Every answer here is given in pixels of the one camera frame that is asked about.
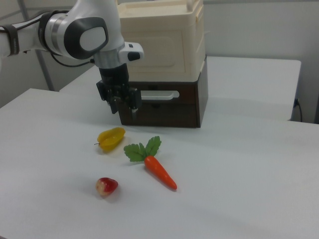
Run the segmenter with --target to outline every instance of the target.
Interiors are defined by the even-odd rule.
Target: cream plastic container
[[[125,41],[142,60],[128,64],[132,82],[195,82],[205,60],[203,0],[155,0],[118,5]]]

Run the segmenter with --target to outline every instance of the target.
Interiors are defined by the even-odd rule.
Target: orange carrot
[[[160,162],[153,156],[149,155],[144,160],[145,167],[154,174],[158,179],[165,183],[168,187],[176,190],[177,185],[160,164]]]

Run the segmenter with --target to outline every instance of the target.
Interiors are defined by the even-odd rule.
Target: toy carrot
[[[144,161],[145,167],[160,179],[168,187],[176,190],[177,185],[160,164],[160,162],[154,157],[157,153],[161,140],[159,136],[155,136],[149,140],[146,147],[140,144],[130,144],[124,147],[125,155],[131,162]]]

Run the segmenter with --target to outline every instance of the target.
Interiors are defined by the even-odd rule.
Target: dark brown box
[[[133,120],[131,111],[123,102],[117,102],[123,125],[200,127],[207,100],[207,60],[196,82],[130,82],[141,91],[178,91],[179,97],[169,101],[142,100],[142,106]]]

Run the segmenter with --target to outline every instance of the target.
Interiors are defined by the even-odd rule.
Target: toy vegetable
[[[116,127],[107,131],[100,133],[98,137],[98,142],[96,143],[101,149],[108,152],[113,150],[123,139],[125,134],[125,129],[122,127]]]
[[[154,157],[157,153],[161,140],[159,136],[155,136],[149,140],[146,147],[140,144],[130,144],[124,147],[125,155],[131,162],[144,161],[145,167],[160,179],[168,187],[176,190],[177,185]]]
[[[95,185],[96,190],[101,196],[108,196],[114,192],[119,183],[111,178],[100,178]]]

